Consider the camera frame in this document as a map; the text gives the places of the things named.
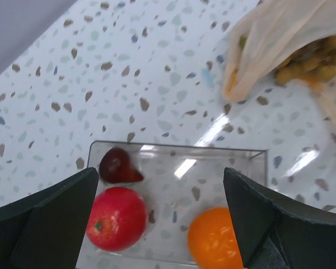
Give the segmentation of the brown longan bunch with leaves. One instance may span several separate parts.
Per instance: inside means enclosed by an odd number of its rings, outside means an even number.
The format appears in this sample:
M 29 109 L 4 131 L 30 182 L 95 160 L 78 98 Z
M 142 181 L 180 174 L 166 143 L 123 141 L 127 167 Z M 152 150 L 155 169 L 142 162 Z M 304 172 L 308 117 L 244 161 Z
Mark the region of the brown longan bunch with leaves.
M 336 76 L 336 34 L 242 34 L 236 41 L 236 83 L 253 85 L 272 73 L 277 85 L 303 79 L 329 82 Z

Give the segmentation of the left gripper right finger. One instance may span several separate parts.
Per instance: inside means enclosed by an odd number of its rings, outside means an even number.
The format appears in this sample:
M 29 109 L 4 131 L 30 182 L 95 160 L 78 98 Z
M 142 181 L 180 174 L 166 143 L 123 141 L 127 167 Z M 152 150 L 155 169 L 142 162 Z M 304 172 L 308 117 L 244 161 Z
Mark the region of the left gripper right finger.
M 336 214 L 264 187 L 233 168 L 223 185 L 246 268 L 336 268 Z

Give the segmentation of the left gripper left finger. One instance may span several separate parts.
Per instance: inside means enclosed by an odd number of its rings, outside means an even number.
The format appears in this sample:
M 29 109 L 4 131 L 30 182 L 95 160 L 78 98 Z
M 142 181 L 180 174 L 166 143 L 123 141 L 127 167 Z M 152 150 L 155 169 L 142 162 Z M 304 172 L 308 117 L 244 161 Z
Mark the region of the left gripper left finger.
M 86 168 L 0 207 L 0 268 L 75 268 L 98 181 Z

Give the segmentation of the orange translucent plastic bag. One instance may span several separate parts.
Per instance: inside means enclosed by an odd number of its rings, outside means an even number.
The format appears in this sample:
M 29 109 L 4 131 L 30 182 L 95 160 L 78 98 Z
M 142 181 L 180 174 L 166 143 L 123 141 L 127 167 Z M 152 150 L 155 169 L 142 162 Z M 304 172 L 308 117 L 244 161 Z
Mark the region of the orange translucent plastic bag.
M 239 20 L 228 35 L 222 95 L 246 98 L 254 84 L 292 53 L 336 35 L 336 1 L 264 1 Z

